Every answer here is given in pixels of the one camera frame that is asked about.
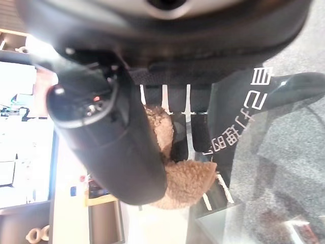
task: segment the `red light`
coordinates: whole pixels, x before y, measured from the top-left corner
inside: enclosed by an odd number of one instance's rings
[[[84,175],[82,175],[82,176],[80,176],[79,180],[80,180],[80,182],[85,182],[86,177]]]

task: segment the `black fabric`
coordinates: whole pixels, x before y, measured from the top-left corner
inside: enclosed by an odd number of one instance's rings
[[[207,120],[207,114],[191,115],[193,148],[200,153],[207,152],[211,146]]]
[[[147,105],[161,106],[163,101],[163,87],[161,85],[144,85],[143,91]]]
[[[171,151],[171,159],[175,162],[187,160],[188,147],[185,114],[172,114],[171,119],[174,125],[174,140]]]
[[[191,85],[190,104],[191,112],[208,111],[211,95],[211,85]]]
[[[168,86],[168,106],[169,111],[184,112],[186,107],[186,85]]]

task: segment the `brown plush toy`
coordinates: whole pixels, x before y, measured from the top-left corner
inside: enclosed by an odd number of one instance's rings
[[[174,130],[170,116],[161,107],[145,109],[150,126],[157,137],[167,174],[165,196],[151,205],[163,209],[177,209],[196,204],[214,183],[217,164],[194,160],[178,163],[172,161],[170,152]]]

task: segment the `teddy bear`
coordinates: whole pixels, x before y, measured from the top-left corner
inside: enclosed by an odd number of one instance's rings
[[[145,106],[145,111],[150,127],[156,135],[167,174],[167,190],[164,197],[151,205],[162,209],[179,209],[196,204],[214,183],[217,164],[171,160],[174,129],[170,116],[158,106]]]

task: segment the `fluffy brown fur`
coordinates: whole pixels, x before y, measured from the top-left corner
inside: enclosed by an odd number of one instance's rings
[[[215,180],[217,164],[184,160],[175,164],[170,160],[173,141],[173,124],[161,107],[146,107],[149,123],[154,130],[159,148],[165,156],[167,190],[165,196],[152,205],[163,209],[177,209],[196,204]]]
[[[173,142],[173,124],[170,116],[161,107],[146,107],[148,120],[157,137],[162,154],[169,159]]]

